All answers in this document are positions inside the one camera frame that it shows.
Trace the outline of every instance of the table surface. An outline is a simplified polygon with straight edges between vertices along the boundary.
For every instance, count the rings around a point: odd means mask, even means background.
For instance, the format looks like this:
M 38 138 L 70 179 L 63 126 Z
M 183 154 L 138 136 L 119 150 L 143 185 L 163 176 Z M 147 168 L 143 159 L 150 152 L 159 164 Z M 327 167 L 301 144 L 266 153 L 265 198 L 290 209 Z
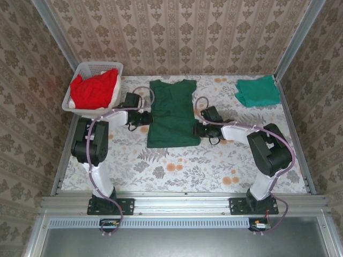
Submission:
M 281 104 L 267 107 L 244 107 L 236 98 L 238 79 L 258 76 L 190 75 L 141 76 L 122 78 L 122 99 L 126 92 L 149 81 L 160 79 L 175 83 L 183 79 L 197 81 L 193 102 L 206 96 L 223 119 L 241 123 L 266 125 L 275 123 L 293 146 Z M 149 101 L 149 91 L 139 90 Z M 205 102 L 200 101 L 200 108 Z M 248 145 L 235 141 L 221 141 L 211 146 L 203 138 L 199 146 L 180 148 L 146 148 L 148 126 L 129 132 L 126 126 L 110 131 L 109 151 L 104 165 L 117 191 L 134 192 L 246 192 L 255 180 L 258 169 Z M 88 174 L 71 156 L 63 179 L 62 190 L 91 190 Z M 293 169 L 280 177 L 274 192 L 306 193 L 298 161 Z

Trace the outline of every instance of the green shirt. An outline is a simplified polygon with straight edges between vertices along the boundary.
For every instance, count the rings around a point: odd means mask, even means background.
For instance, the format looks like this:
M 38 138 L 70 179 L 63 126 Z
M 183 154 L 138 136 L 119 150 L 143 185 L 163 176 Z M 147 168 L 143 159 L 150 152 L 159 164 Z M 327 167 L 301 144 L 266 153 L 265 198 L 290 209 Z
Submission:
M 182 80 L 175 84 L 155 80 L 150 82 L 155 93 L 151 106 L 154 122 L 150 124 L 147 147 L 166 148 L 197 146 L 200 137 L 193 135 L 196 122 L 192 93 L 197 88 L 195 80 Z

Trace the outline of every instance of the wall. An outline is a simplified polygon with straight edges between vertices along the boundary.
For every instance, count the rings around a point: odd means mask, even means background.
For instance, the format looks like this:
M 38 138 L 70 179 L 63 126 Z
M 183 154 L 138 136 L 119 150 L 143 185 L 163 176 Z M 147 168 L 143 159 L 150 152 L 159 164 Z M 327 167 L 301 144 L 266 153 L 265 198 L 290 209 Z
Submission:
M 343 1 L 326 1 L 281 83 L 316 190 L 343 236 Z
M 47 0 L 79 62 L 124 75 L 272 74 L 310 0 Z
M 71 116 L 72 76 L 30 1 L 0 1 L 0 256 L 19 256 L 49 195 Z

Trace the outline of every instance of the clothing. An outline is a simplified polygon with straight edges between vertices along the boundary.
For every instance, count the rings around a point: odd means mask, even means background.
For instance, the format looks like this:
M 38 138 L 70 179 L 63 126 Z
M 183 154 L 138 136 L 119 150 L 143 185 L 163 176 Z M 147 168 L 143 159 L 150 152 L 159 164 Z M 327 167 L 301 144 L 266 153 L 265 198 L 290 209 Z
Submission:
M 70 96 L 75 103 L 75 108 L 87 110 L 107 108 L 112 100 L 117 77 L 117 69 L 86 80 L 78 75 L 70 84 Z
M 109 103 L 109 105 L 106 108 L 114 107 L 116 105 L 116 102 L 119 101 L 118 97 L 120 97 L 119 93 L 120 93 L 120 88 L 121 88 L 121 82 L 122 82 L 122 79 L 118 75 L 116 85 L 114 86 L 114 89 L 113 89 L 111 102 Z M 69 100 L 69 108 L 70 109 L 76 108 L 75 102 L 72 98 L 70 98 L 70 100 Z M 104 107 L 97 108 L 97 110 L 102 110 L 102 109 L 105 109 L 105 108 Z
M 239 79 L 236 87 L 238 93 L 235 96 L 245 107 L 280 103 L 280 91 L 276 88 L 272 76 L 256 80 Z
M 150 124 L 147 148 L 197 146 L 200 137 L 193 135 L 196 122 L 192 93 L 195 80 L 182 80 L 175 84 L 155 80 L 150 82 L 155 101 L 151 106 L 154 122 Z

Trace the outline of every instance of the white basket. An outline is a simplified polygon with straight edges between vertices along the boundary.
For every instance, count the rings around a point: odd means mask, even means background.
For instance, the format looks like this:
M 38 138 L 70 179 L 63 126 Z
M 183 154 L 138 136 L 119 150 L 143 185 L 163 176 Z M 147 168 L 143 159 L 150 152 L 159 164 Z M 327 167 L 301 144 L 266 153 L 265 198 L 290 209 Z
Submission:
M 85 80 L 95 76 L 96 74 L 99 74 L 102 71 L 108 71 L 111 69 L 117 69 L 118 75 L 121 76 L 123 73 L 123 64 L 117 62 L 82 62 L 77 66 L 72 81 L 77 77 L 78 74 L 80 74 L 81 77 Z M 103 115 L 106 112 L 110 111 L 112 107 L 117 106 L 119 104 L 121 98 L 120 83 L 116 85 L 114 90 L 118 90 L 118 98 L 113 104 L 113 106 L 109 106 L 108 108 L 102 110 L 71 109 L 69 108 L 69 101 L 71 99 L 69 86 L 62 102 L 62 109 L 65 111 L 74 112 L 77 115 L 84 116 L 87 118 L 96 118 L 97 116 Z

